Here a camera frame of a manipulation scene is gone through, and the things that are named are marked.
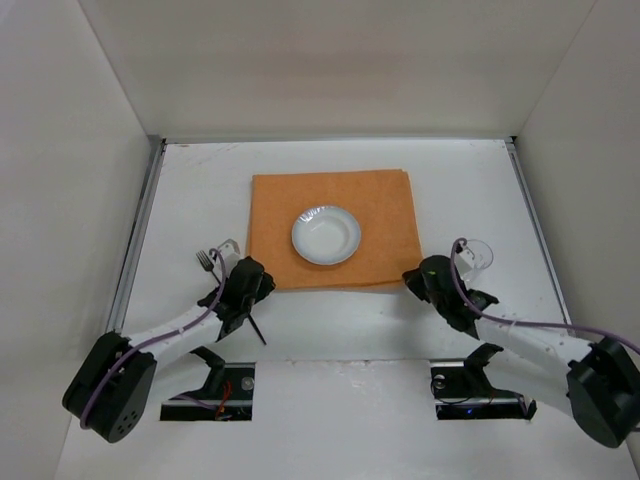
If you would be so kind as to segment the black plastic knife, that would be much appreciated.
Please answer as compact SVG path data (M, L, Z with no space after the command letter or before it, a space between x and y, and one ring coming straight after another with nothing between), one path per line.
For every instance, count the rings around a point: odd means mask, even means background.
M251 314L249 314L247 318L248 318L248 321L250 322L253 330L258 335L258 338L260 339L262 345L267 346L267 341L266 341L264 335L262 334L260 328L258 327L256 321L254 320L253 316Z

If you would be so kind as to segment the clear plastic cup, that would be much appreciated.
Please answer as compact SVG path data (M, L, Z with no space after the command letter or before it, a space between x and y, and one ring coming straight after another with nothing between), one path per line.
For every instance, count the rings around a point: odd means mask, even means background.
M468 277L461 277L465 283L471 284L493 264L494 253L486 242L479 239L467 240L462 247L468 248L475 255L474 272Z

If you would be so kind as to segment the white paper bowl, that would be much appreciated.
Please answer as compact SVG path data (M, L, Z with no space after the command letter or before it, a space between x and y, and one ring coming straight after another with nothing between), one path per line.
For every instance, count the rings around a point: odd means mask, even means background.
M305 210L291 229L296 253L318 266L333 266L350 259L361 242L361 227L347 210L333 205Z

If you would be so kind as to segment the orange cloth placemat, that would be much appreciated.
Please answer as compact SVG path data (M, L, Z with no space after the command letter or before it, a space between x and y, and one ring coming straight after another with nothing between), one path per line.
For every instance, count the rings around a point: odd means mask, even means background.
M399 283L422 259L409 175L256 175L247 252L282 290Z

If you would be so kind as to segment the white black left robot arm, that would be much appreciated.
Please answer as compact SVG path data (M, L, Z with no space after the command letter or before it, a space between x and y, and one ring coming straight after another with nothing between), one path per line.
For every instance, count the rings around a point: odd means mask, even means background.
M187 354L202 358L213 374L224 367L207 346L238 330L276 283L249 256L233 267L221 260L220 267L219 286L182 316L141 334L110 331L98 338L62 397L83 429L121 441L140 421L155 374Z

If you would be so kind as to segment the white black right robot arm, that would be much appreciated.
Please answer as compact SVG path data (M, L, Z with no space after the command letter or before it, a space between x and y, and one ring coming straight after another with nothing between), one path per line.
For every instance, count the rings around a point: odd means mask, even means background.
M619 447L639 425L639 369L621 340L590 342L566 324L538 326L500 315L497 297L469 289L444 255L402 275L405 286L455 331L480 346L463 359L462 378L433 393L447 406L505 392L571 417L596 443Z

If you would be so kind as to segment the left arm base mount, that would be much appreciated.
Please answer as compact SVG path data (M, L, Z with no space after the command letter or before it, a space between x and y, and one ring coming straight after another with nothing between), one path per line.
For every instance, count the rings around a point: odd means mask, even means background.
M253 416L256 364L227 362L199 347L161 372L162 422L244 422Z

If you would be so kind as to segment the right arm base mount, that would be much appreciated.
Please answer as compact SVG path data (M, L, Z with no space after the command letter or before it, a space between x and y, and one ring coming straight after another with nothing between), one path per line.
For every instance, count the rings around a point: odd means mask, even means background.
M501 351L501 347L485 343L466 358L430 363L430 389L438 420L533 419L535 400L494 387L485 374L489 361Z

